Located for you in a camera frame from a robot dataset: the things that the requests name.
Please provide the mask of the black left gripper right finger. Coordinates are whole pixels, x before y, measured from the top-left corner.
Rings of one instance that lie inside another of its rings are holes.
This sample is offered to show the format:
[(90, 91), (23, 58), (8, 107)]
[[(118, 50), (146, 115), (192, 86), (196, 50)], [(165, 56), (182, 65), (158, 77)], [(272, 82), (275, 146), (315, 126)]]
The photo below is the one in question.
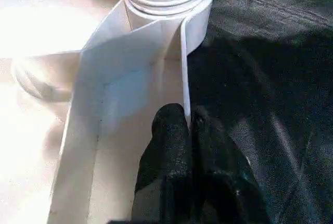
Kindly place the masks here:
[(246, 156), (202, 107), (192, 110), (196, 213), (201, 223), (270, 223)]

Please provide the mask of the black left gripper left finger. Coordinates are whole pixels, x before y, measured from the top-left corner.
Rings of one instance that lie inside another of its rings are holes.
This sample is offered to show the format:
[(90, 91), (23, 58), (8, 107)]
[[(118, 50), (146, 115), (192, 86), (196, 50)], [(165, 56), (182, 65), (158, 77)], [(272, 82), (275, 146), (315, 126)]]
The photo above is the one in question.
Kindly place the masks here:
[(192, 155), (189, 129), (180, 104), (161, 107), (137, 173), (131, 220), (187, 223), (192, 206)]

